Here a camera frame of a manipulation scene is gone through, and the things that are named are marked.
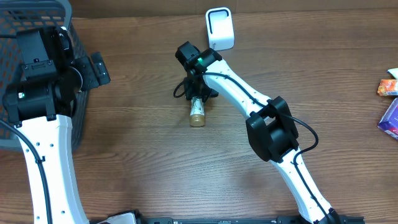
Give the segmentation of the white Pantene tube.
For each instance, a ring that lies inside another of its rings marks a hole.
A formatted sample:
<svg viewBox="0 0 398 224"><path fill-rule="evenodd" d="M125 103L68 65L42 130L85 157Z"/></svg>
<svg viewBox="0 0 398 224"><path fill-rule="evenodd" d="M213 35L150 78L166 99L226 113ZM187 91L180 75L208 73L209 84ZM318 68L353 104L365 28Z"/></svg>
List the white Pantene tube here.
<svg viewBox="0 0 398 224"><path fill-rule="evenodd" d="M202 100L193 97L191 100L190 126L202 127L205 125L205 108Z"/></svg>

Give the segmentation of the small orange tissue pack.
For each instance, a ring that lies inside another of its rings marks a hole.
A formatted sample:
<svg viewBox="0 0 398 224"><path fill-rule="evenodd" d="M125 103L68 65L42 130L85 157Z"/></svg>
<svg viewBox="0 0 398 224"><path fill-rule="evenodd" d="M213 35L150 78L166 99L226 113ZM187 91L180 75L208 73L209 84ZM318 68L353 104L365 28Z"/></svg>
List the small orange tissue pack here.
<svg viewBox="0 0 398 224"><path fill-rule="evenodd" d="M380 96L397 96L397 80L395 79L382 79L377 88L377 93Z"/></svg>

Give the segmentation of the red purple pantyliner pack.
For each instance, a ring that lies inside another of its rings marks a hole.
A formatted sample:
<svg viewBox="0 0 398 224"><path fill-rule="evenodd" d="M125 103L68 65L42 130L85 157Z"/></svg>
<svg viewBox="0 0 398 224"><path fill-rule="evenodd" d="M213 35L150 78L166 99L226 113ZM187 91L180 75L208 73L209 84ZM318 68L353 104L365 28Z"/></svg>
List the red purple pantyliner pack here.
<svg viewBox="0 0 398 224"><path fill-rule="evenodd" d="M395 98L384 115L382 116L377 127L397 140L397 103L398 99Z"/></svg>

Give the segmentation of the colourful snack bag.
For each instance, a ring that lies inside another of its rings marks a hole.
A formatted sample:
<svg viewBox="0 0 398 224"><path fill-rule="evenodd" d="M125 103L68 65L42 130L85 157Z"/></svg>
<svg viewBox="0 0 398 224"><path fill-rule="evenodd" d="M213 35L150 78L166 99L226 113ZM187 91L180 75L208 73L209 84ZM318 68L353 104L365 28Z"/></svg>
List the colourful snack bag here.
<svg viewBox="0 0 398 224"><path fill-rule="evenodd" d="M387 70L396 80L398 79L398 68L390 68Z"/></svg>

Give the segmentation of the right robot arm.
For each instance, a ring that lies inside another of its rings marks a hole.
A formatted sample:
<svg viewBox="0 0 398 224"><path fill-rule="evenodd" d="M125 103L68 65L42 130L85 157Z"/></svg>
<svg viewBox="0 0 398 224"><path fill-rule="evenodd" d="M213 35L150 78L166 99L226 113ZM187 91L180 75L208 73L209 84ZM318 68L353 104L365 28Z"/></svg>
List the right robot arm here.
<svg viewBox="0 0 398 224"><path fill-rule="evenodd" d="M206 102L215 95L225 97L244 117L249 145L265 162L279 171L292 193L301 219L306 223L339 223L340 217L319 191L303 161L304 150L297 141L300 124L287 102L271 99L240 78L215 50L200 51L190 42L177 48L176 59L187 73L181 83L183 95Z"/></svg>

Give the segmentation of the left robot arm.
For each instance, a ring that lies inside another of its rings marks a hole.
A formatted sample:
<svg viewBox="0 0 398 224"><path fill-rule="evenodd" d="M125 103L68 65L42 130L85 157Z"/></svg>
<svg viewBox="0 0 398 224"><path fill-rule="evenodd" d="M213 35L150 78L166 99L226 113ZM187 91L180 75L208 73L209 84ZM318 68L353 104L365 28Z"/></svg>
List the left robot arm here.
<svg viewBox="0 0 398 224"><path fill-rule="evenodd" d="M110 82L99 53L75 57L65 27L20 31L25 79L7 86L4 126L25 157L35 223L87 223L72 159L76 97Z"/></svg>

